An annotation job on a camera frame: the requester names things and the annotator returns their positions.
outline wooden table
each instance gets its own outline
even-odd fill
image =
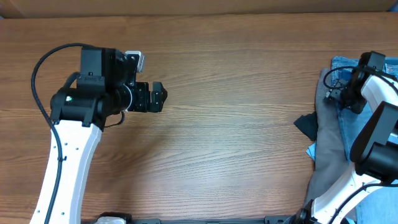
[[[169,91],[162,113],[129,113],[103,133],[83,218],[290,215],[313,171],[312,142],[293,122],[314,111],[319,71],[335,55],[397,57],[397,21],[393,13],[0,21],[0,223],[28,223],[40,193],[50,131],[30,76],[48,50],[70,42],[141,50],[138,80]],[[42,65],[37,89],[48,111],[79,64],[80,49],[66,49]]]

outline brown wall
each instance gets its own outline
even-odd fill
[[[0,0],[4,17],[386,11],[394,0]]]

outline denim jeans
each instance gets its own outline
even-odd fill
[[[331,68],[341,66],[357,66],[358,60],[351,60],[344,57],[334,57]],[[398,76],[398,59],[387,58],[384,71]],[[337,79],[351,79],[351,70],[335,71],[331,74],[332,83]],[[354,140],[363,129],[372,111],[367,104],[361,114],[355,114],[350,110],[340,110],[337,106],[338,121],[340,125],[341,136],[345,148],[347,160]],[[374,223],[398,223],[398,188],[384,187],[368,195],[361,203],[356,206],[356,218],[358,224]]]

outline gray cloth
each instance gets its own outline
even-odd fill
[[[317,150],[315,170],[308,185],[304,205],[324,194],[348,167],[336,106],[334,102],[325,100],[328,90],[323,85],[323,77],[327,71],[329,69],[321,71],[315,94],[315,109],[318,114]],[[349,212],[347,217],[355,220],[355,212]]]

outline blue denim fabric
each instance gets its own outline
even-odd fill
[[[351,60],[344,57],[334,57],[331,68],[341,66],[357,66],[358,60]],[[398,60],[388,58],[384,66],[384,71],[398,76]],[[340,70],[331,74],[332,83],[337,79],[351,79],[351,70]],[[352,113],[350,110],[337,108],[338,121],[341,136],[345,148],[346,157],[349,160],[349,152],[354,140],[362,130],[364,125],[372,116],[369,105],[366,105],[361,114]],[[398,223],[398,189],[383,188],[371,193],[356,207],[356,217],[358,224],[374,223]]]

